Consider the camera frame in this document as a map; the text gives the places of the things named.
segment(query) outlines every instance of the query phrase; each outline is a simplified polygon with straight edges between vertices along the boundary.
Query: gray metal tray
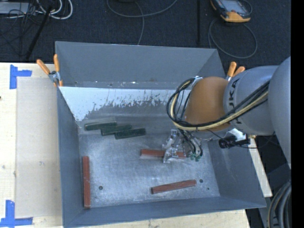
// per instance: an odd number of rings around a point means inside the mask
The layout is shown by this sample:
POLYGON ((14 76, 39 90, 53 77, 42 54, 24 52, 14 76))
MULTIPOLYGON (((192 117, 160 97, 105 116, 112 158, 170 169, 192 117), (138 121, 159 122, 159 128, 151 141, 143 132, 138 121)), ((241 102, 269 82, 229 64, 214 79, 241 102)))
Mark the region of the gray metal tray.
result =
POLYGON ((64 86, 57 89, 65 227, 265 207, 248 149, 205 142, 199 162, 140 158, 162 149, 173 123, 166 103, 184 80, 225 77, 215 49, 56 42, 64 86), (117 140, 84 123, 115 119, 146 135, 117 140), (84 209, 82 156, 90 158, 91 209, 84 209), (151 187, 195 179, 195 187, 151 187))

